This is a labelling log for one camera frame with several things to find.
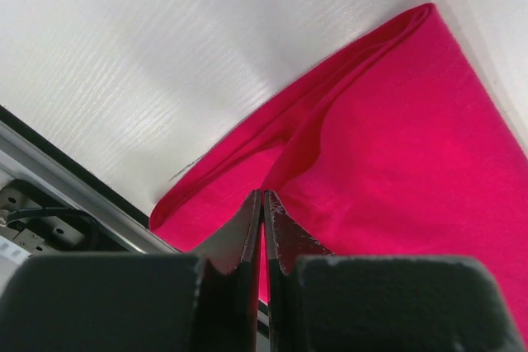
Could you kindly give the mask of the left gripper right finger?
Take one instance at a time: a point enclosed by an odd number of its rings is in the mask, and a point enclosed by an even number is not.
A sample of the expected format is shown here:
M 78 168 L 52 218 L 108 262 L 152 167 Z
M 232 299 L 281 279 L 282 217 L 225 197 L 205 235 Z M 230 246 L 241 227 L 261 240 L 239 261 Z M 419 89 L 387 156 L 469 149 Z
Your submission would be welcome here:
M 274 351 L 523 351 L 497 282 L 464 256 L 337 256 L 263 200 Z

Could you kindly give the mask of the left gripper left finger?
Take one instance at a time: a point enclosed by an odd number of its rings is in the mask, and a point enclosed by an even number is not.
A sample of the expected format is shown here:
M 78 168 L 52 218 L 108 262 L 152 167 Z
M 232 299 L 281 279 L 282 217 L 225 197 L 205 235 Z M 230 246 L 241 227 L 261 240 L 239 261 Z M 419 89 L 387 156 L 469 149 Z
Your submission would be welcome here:
M 1 297 L 4 351 L 253 351 L 262 194 L 187 254 L 60 254 Z

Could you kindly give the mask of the pink t shirt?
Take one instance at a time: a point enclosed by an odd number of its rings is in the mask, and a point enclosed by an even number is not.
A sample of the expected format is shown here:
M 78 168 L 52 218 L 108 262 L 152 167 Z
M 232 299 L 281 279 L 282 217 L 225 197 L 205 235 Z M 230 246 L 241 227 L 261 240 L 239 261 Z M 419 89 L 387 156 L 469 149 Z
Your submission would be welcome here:
M 526 332 L 527 159 L 433 4 L 258 108 L 163 196 L 150 230 L 189 251 L 255 189 L 337 254 L 477 258 Z

